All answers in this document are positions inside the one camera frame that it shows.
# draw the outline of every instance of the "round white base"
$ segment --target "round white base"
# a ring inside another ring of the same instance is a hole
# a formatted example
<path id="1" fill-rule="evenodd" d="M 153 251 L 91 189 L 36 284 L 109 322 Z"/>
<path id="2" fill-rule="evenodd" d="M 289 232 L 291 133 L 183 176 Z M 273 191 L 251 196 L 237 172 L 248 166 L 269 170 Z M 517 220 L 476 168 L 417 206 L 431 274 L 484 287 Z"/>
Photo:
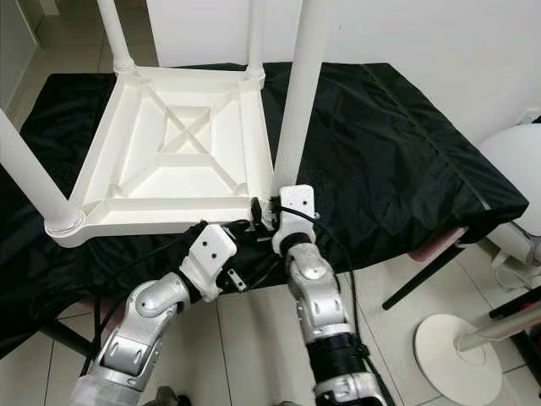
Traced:
<path id="1" fill-rule="evenodd" d="M 484 406 L 501 388 L 500 361 L 492 345 L 458 352 L 455 340 L 475 329 L 453 315 L 432 315 L 415 332 L 419 368 L 446 398 L 465 406 Z"/>

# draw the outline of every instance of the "black chair leg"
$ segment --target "black chair leg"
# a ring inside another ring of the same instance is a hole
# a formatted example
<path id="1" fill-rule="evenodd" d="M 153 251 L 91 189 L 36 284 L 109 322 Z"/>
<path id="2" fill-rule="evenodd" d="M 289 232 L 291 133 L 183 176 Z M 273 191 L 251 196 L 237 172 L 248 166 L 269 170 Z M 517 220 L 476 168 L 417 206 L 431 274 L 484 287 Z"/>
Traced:
<path id="1" fill-rule="evenodd" d="M 40 331 L 50 338 L 54 338 L 66 347 L 86 357 L 92 349 L 92 343 L 86 338 L 74 332 L 58 320 L 53 320 L 43 326 Z"/>
<path id="2" fill-rule="evenodd" d="M 447 250 L 438 255 L 432 262 L 430 262 L 420 273 L 415 275 L 408 283 L 402 286 L 395 294 L 393 294 L 384 304 L 381 306 L 384 310 L 390 309 L 396 305 L 406 296 L 408 296 L 417 286 L 426 281 L 429 277 L 434 275 L 441 267 L 447 262 L 455 258 L 464 249 L 452 245 Z"/>

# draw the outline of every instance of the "robotic arm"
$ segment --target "robotic arm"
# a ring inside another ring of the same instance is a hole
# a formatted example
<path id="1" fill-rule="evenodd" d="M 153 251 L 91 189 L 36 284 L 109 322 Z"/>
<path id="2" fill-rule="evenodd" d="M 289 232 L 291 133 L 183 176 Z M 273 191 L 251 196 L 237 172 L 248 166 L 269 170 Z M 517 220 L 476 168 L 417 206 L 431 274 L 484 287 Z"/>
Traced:
<path id="1" fill-rule="evenodd" d="M 314 217 L 314 191 L 291 186 L 281 205 Z M 289 288 L 309 352 L 318 406 L 388 406 L 376 376 L 366 371 L 359 342 L 343 307 L 334 272 L 314 244 L 313 225 L 290 212 L 280 214 L 273 249 L 286 259 Z M 73 406 L 134 406 L 161 352 L 161 338 L 178 310 L 220 293 L 216 279 L 237 247 L 216 224 L 189 249 L 178 273 L 139 285 L 128 297 L 122 323 L 111 333 L 90 373 L 79 379 Z"/>

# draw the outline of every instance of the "white tile floor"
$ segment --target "white tile floor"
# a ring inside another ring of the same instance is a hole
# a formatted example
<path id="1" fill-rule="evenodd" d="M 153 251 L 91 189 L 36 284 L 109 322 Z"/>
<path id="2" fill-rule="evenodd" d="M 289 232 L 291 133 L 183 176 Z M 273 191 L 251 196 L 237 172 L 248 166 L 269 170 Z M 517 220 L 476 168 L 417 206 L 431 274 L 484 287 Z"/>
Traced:
<path id="1" fill-rule="evenodd" d="M 157 65 L 144 2 L 117 1 L 136 63 Z M 62 0 L 61 16 L 44 19 L 37 33 L 42 44 L 31 61 L 8 114 L 20 128 L 46 77 L 51 73 L 110 72 L 112 57 L 97 18 L 95 0 Z M 475 324 L 487 312 L 523 290 L 504 292 L 489 260 L 494 246 L 484 241 L 462 253 L 421 288 L 388 312 L 380 304 L 420 265 L 401 256 L 357 271 L 363 339 L 397 405 L 453 406 L 427 382 L 413 357 L 413 332 L 427 315 L 451 313 Z M 348 282 L 343 277 L 342 286 Z M 351 294 L 344 289 L 351 310 Z M 61 315 L 82 335 L 92 334 L 92 318 L 80 305 Z M 539 387 L 511 342 L 495 345 L 504 385 L 491 406 L 538 405 Z M 0 360 L 0 405 L 68 405 L 82 357 L 36 334 Z M 181 314 L 169 329 L 141 403 L 160 385 L 187 393 L 194 406 L 271 405 L 291 400 L 313 405 L 314 384 L 293 301 L 285 287 L 220 297 Z"/>

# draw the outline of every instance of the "black fabric cover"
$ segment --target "black fabric cover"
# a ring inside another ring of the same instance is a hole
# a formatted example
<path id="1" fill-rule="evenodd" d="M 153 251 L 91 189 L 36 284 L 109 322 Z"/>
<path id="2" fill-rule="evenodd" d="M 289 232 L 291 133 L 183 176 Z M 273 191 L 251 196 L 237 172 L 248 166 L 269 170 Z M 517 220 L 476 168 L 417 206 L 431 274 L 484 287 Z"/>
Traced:
<path id="1" fill-rule="evenodd" d="M 273 160 L 290 66 L 265 66 L 262 97 Z M 21 130 L 66 196 L 114 83 L 113 74 L 52 75 Z M 348 248 L 356 268 L 415 250 L 455 227 L 469 226 L 464 240 L 476 241 L 527 207 L 445 116 L 385 63 L 324 64 L 298 183 L 314 187 L 321 221 Z M 175 236 L 96 238 L 64 249 L 46 236 L 42 218 L 1 168 L 0 193 L 0 357 L 73 302 L 128 292 L 178 267 L 181 250 L 173 244 L 123 268 Z M 326 236 L 318 245 L 343 270 Z M 245 265 L 268 249 L 250 252 Z M 278 266 L 265 284 L 284 282 Z"/>

